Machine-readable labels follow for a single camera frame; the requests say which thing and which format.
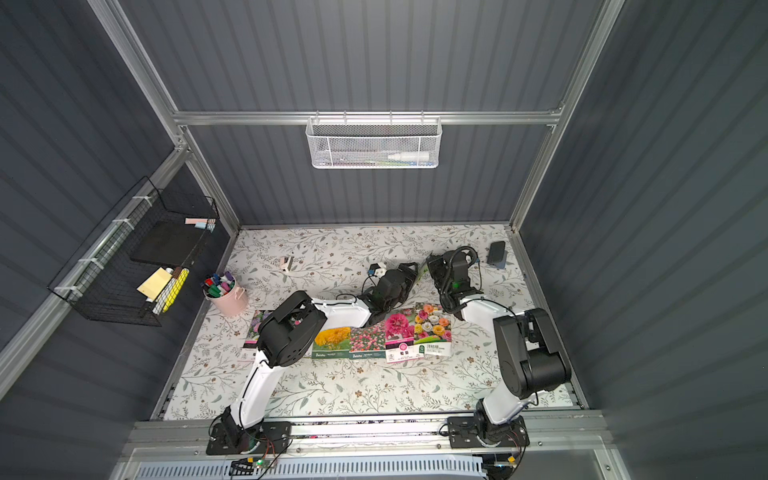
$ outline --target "gray corrugated wall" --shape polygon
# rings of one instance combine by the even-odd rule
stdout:
[[[167,188],[201,194],[186,167]],[[190,286],[216,269],[228,240],[218,226]],[[0,400],[2,477],[106,479],[134,422],[149,419],[202,302],[185,288],[161,327],[68,315]]]
[[[0,2],[0,347],[173,144],[85,2]]]
[[[509,220],[544,125],[446,126],[440,165],[319,170],[304,127],[191,127],[243,225]]]
[[[766,18],[628,2],[522,228],[633,478],[765,470]]]
[[[599,0],[122,0],[181,110],[546,110]]]
[[[0,2],[0,347],[91,228],[173,147],[86,2]],[[199,187],[187,168],[169,188]],[[214,231],[190,281],[216,268]],[[147,419],[202,299],[161,328],[72,313],[0,400],[0,476],[107,478]]]

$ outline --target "ventilated panel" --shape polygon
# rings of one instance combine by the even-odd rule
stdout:
[[[231,460],[199,462],[142,462],[137,480],[188,478],[222,480],[230,477]],[[264,478],[371,478],[450,475],[450,478],[485,478],[482,460],[470,455],[413,455],[403,457],[281,458]],[[262,472],[235,475],[261,478]]]

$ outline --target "floral tablecloth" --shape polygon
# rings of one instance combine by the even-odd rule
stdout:
[[[358,293],[371,263],[394,267],[422,262],[430,253],[472,245],[481,259],[491,243],[507,241],[503,270],[485,265],[482,289],[508,306],[532,307],[528,289],[502,225],[339,227],[240,232],[227,269],[237,276],[250,301],[236,317],[215,306],[206,315],[164,419],[207,419],[218,415],[243,388],[250,364],[238,362],[242,338],[256,309],[271,310],[292,292],[334,299]],[[289,273],[278,257],[292,255]],[[477,268],[470,272],[479,285]],[[437,303],[426,274],[404,307]],[[267,416],[472,410],[501,381],[493,339],[482,328],[455,320],[453,354],[404,363],[384,359],[301,359],[280,380]],[[572,406],[565,387],[541,397],[540,406]]]

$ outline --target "yellow flower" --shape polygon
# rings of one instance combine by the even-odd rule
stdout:
[[[349,333],[352,331],[348,326],[344,326],[338,329],[323,330],[315,337],[315,343],[320,346],[328,345],[329,343],[341,343],[349,338]]]

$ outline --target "yellow marker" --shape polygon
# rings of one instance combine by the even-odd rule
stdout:
[[[171,289],[170,293],[168,293],[168,300],[165,301],[165,306],[163,307],[163,313],[165,313],[168,310],[168,308],[170,308],[170,306],[174,304],[174,301],[176,300],[176,297],[181,291],[181,287],[184,286],[184,281],[187,279],[187,276],[189,274],[190,274],[190,271],[186,268],[183,269],[181,273],[179,273],[179,278],[176,279],[176,283],[174,284],[173,289]]]

